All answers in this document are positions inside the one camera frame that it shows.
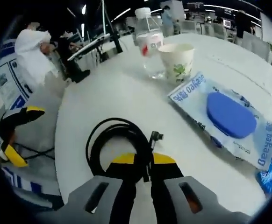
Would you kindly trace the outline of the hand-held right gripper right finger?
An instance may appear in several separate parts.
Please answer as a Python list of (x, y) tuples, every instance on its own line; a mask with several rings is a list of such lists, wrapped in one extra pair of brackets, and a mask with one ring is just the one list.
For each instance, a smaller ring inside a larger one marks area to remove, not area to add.
[(151, 197), (159, 224), (247, 224), (250, 216), (220, 205), (217, 195), (191, 176), (183, 176), (170, 156), (153, 153)]

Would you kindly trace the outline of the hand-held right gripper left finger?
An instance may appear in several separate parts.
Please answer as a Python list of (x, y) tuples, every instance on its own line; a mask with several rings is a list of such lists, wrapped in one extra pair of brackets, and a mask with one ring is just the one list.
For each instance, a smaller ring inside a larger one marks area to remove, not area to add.
[(115, 157), (103, 175), (96, 175), (72, 193), (55, 211), (36, 215), (40, 224), (128, 224), (138, 181), (135, 153)]

